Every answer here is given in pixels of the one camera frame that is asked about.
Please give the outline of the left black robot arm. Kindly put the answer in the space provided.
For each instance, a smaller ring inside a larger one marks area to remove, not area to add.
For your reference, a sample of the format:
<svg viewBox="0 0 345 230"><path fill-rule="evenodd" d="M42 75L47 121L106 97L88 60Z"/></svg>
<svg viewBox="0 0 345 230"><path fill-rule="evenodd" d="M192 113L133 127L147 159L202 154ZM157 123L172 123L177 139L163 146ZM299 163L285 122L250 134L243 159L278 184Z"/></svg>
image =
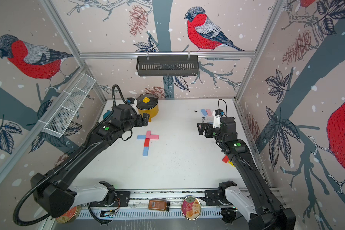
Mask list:
<svg viewBox="0 0 345 230"><path fill-rule="evenodd" d="M37 173L31 179L29 190L19 201L13 212L13 222L18 226L30 226L48 217L58 218L73 207L92 202L103 202L111 206L117 201L115 188L108 182L100 181L93 186L71 188L79 173L101 152L131 131L134 127L145 127L149 114L137 114L132 107L132 98L124 99L122 104L113 102L112 111L88 133L85 142L58 166L46 174ZM31 221L21 220L19 212L25 201L33 196L47 214Z"/></svg>

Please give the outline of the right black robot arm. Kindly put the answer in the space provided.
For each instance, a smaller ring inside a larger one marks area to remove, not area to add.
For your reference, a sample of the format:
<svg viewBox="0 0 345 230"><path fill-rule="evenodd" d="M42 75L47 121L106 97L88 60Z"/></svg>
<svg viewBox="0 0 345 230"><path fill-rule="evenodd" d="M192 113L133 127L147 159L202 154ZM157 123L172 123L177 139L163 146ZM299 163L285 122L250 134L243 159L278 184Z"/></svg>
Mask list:
<svg viewBox="0 0 345 230"><path fill-rule="evenodd" d="M198 133L213 138L240 173L250 197L242 194L233 181L220 183L219 199L233 204L251 230L293 230L296 216L276 198L260 174L249 147L238 138L234 117L215 117L214 123L198 123Z"/></svg>

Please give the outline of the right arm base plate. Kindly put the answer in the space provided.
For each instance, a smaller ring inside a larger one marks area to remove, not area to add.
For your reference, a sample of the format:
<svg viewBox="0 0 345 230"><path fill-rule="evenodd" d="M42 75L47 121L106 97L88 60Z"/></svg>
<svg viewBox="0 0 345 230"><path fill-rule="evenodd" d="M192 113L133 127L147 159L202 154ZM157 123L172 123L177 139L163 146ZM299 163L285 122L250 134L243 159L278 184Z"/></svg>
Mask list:
<svg viewBox="0 0 345 230"><path fill-rule="evenodd" d="M220 198L217 190L205 190L202 200L207 206L233 206L232 203Z"/></svg>

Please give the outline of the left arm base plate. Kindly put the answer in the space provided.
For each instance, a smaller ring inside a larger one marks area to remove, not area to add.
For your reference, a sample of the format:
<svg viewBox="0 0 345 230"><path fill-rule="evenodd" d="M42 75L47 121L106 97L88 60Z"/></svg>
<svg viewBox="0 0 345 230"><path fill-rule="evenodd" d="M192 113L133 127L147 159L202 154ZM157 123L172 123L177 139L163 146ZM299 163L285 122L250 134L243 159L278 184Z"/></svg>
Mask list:
<svg viewBox="0 0 345 230"><path fill-rule="evenodd" d="M130 191L115 191L115 197L112 203L108 204L107 199L103 201L90 203L91 207L127 207L130 200Z"/></svg>

